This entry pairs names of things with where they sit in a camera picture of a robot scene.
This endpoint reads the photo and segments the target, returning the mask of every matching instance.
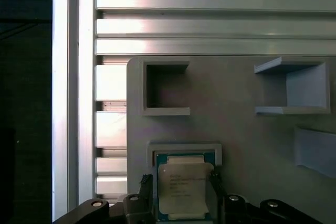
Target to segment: bolt head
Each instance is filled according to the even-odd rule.
[[[229,199],[232,201],[239,201],[239,198],[235,195],[230,196]]]
[[[267,205],[269,205],[270,207],[278,207],[278,203],[274,202],[274,201],[269,201],[267,202]]]

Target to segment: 3d-printed holder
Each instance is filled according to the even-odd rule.
[[[182,100],[177,92],[160,90],[162,76],[177,85],[174,76],[181,76],[189,65],[188,57],[151,57],[140,61],[140,115],[190,115],[190,108],[163,104],[162,100]]]
[[[295,163],[336,178],[336,134],[295,129]]]
[[[255,66],[254,70],[265,74],[264,78],[271,75],[282,78],[271,86],[272,89],[286,90],[285,95],[281,94],[285,106],[257,106],[257,114],[330,113],[329,68],[325,58],[280,57]]]

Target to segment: screw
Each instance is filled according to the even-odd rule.
[[[235,195],[230,196],[229,199],[232,201],[239,201],[239,198]]]
[[[269,205],[270,207],[278,207],[279,206],[278,203],[273,202],[273,201],[268,202],[267,205]]]
[[[92,205],[94,207],[100,207],[102,205],[102,203],[101,202],[94,202]]]

